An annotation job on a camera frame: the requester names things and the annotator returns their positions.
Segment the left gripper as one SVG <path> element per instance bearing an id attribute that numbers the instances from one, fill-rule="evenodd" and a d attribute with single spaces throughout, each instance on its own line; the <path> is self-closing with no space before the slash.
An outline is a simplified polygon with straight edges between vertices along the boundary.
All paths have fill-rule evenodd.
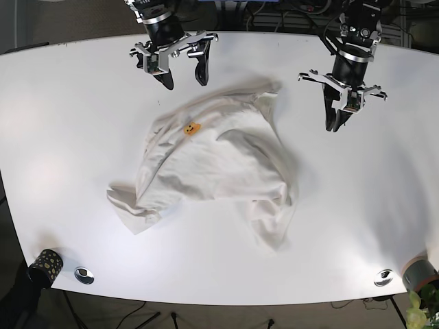
<path id="1" fill-rule="evenodd" d="M 378 97 L 384 101 L 388 96 L 381 87 L 367 87 L 364 76 L 368 59 L 356 56 L 337 57 L 331 73 L 319 74 L 316 70 L 300 73 L 299 80 L 322 85 L 326 113 L 325 126 L 328 132 L 336 132 L 366 105 L 366 97 Z"/>

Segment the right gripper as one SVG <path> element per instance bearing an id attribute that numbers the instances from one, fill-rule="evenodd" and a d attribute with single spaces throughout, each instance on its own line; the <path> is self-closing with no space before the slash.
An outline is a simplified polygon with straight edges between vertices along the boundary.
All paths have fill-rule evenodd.
<path id="1" fill-rule="evenodd" d="M 169 58 L 177 58 L 185 53 L 188 58 L 195 58 L 195 79 L 201 86 L 209 81 L 209 55 L 212 41 L 218 41 L 217 33 L 200 31 L 195 34 L 184 32 L 175 41 L 159 45 L 158 33 L 155 39 L 146 43 L 138 42 L 130 50 L 130 57 L 138 58 L 138 67 L 152 75 L 166 89 L 174 89 L 174 80 L 169 67 Z"/>

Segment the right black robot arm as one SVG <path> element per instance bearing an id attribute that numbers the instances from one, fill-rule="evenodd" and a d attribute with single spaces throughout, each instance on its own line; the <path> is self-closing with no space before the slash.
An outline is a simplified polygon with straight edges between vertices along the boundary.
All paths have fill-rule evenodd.
<path id="1" fill-rule="evenodd" d="M 198 61 L 195 79 L 200 85 L 206 86 L 209 81 L 211 42 L 217 41 L 218 35 L 206 31 L 196 34 L 185 32 L 178 17 L 165 1 L 126 1 L 126 4 L 150 37 L 145 43 L 136 43 L 130 50 L 130 56 L 138 60 L 137 68 L 172 90 L 174 80 L 169 59 L 186 53 L 189 58 Z"/>

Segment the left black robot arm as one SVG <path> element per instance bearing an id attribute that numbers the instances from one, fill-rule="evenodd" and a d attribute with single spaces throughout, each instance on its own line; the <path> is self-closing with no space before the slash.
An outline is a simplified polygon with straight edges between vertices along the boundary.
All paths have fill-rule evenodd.
<path id="1" fill-rule="evenodd" d="M 298 75 L 299 80 L 322 85 L 328 132 L 337 132 L 353 114 L 360 112 L 367 96 L 387 99 L 387 94 L 380 86 L 368 87 L 364 76 L 381 42 L 382 9 L 389 4 L 389 1 L 343 1 L 335 16 L 340 20 L 340 37 L 329 32 L 328 25 L 321 28 L 318 34 L 335 57 L 332 71 L 320 74 L 310 70 Z"/>

